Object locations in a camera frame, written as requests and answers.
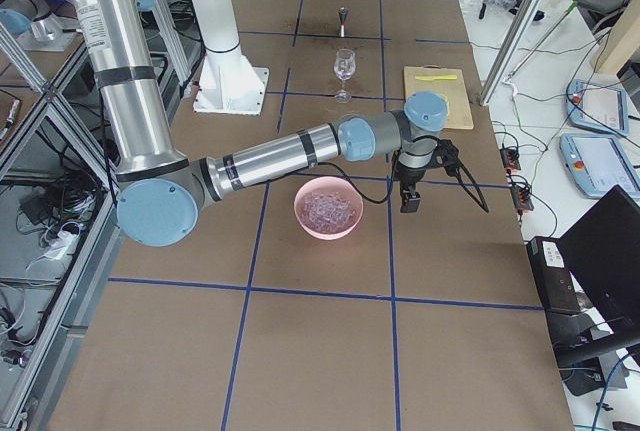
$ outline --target blue joint cap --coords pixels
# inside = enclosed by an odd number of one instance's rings
[[[447,121],[449,106],[439,94],[418,91],[404,103],[404,114],[418,128],[429,133],[439,133]]]
[[[124,189],[118,200],[118,224],[147,246],[168,246],[191,232],[198,206],[191,193],[166,179],[145,179]]]
[[[156,7],[156,0],[137,0],[136,6],[138,7],[138,11],[151,11]]]
[[[0,9],[0,21],[13,35],[22,34],[31,27],[31,20],[13,9]]]
[[[376,136],[362,118],[345,121],[338,128],[338,138],[344,143],[343,154],[348,161],[366,161],[376,150]]]

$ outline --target pink bowl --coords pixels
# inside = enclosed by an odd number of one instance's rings
[[[321,193],[324,195],[329,195],[332,193],[336,193],[339,195],[340,199],[346,200],[349,202],[350,208],[355,211],[355,219],[352,218],[348,222],[349,226],[345,229],[340,230],[336,233],[323,233],[320,231],[316,231],[311,229],[304,223],[303,217],[303,209],[305,196],[308,196],[312,193]],[[331,240],[342,238],[349,234],[353,229],[358,225],[360,219],[362,219],[363,212],[363,202],[362,197],[356,192],[356,190],[342,178],[335,178],[333,176],[323,176],[321,178],[315,178],[311,181],[305,183],[296,194],[296,197],[293,201],[293,210],[296,215],[296,219],[300,223],[300,226],[309,233],[314,238]]]

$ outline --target wooden cutting board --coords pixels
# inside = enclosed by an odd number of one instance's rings
[[[422,81],[416,76],[457,76],[455,80]],[[464,86],[462,71],[447,68],[404,67],[404,95],[408,98],[418,91],[431,91],[443,96],[449,103],[449,115],[445,128],[473,129],[469,98]]]

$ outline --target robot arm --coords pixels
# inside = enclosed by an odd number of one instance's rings
[[[173,244],[193,229],[200,209],[227,193],[338,155],[360,161],[398,151],[394,179],[401,183],[403,202],[419,199],[414,186],[430,166],[439,142],[434,135],[446,119],[441,97],[418,93],[404,111],[346,117],[189,163],[171,140],[136,0],[68,1],[76,8],[120,151],[118,220],[133,239],[150,246]]]

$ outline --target wine glass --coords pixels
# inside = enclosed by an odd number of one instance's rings
[[[351,49],[339,49],[336,53],[336,62],[333,65],[333,71],[342,83],[340,91],[335,95],[336,101],[339,103],[347,103],[351,99],[344,89],[344,82],[351,78],[356,72],[356,53]]]

